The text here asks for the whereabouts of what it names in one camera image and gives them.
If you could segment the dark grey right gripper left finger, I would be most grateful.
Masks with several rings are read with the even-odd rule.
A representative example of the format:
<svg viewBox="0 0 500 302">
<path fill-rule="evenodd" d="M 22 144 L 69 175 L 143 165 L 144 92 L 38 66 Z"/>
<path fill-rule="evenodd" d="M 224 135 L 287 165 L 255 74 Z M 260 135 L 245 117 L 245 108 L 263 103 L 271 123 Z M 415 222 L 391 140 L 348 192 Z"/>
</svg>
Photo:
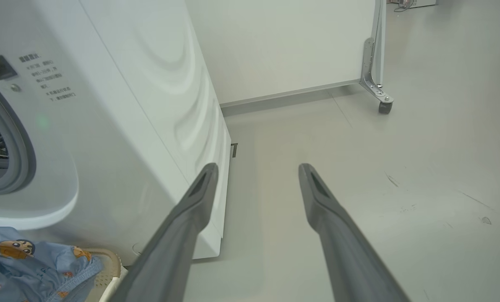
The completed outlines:
<svg viewBox="0 0 500 302">
<path fill-rule="evenodd" d="M 181 302 L 195 245 L 210 222 L 218 182 L 206 164 L 109 298 L 111 302 Z"/>
</svg>

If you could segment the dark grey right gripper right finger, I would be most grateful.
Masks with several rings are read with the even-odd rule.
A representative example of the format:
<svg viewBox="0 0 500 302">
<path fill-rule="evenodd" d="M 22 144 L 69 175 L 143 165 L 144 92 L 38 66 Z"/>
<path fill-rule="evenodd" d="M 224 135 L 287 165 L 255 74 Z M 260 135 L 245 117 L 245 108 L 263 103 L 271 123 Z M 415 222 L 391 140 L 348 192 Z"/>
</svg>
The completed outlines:
<svg viewBox="0 0 500 302">
<path fill-rule="evenodd" d="M 317 170 L 298 168 L 309 225 L 319 235 L 337 302 L 407 302 L 409 297 Z"/>
</svg>

